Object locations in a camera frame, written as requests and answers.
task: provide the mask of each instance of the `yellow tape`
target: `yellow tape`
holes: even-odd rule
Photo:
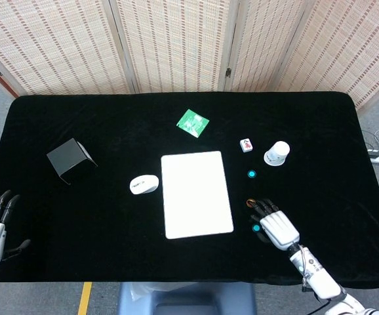
[[[79,311],[77,312],[77,315],[86,315],[91,289],[92,282],[83,283],[82,297],[80,298]]]

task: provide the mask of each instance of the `green card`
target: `green card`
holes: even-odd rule
[[[208,123],[208,119],[194,113],[192,110],[187,110],[176,125],[198,138]]]

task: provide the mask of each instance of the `floor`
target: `floor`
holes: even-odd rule
[[[12,98],[0,89],[0,136],[11,102]],[[372,133],[378,130],[379,102],[366,112],[359,113],[359,119],[364,130]],[[365,139],[374,144],[370,134],[366,134]],[[379,165],[374,165],[374,170],[379,181]],[[0,315],[77,314],[82,288],[83,283],[0,283]],[[119,283],[94,282],[87,314],[116,314],[118,290]],[[348,291],[364,305],[379,308],[379,289]],[[256,285],[256,302],[258,315],[307,314],[320,306],[312,294],[302,293],[299,285]]]

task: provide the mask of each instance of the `white cup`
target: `white cup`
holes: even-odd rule
[[[286,161],[290,146],[284,141],[277,141],[271,149],[264,154],[264,161],[271,166],[280,166]]]

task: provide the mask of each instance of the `white mouse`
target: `white mouse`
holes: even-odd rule
[[[147,194],[156,190],[159,179],[155,175],[142,175],[130,181],[130,190],[134,195]]]

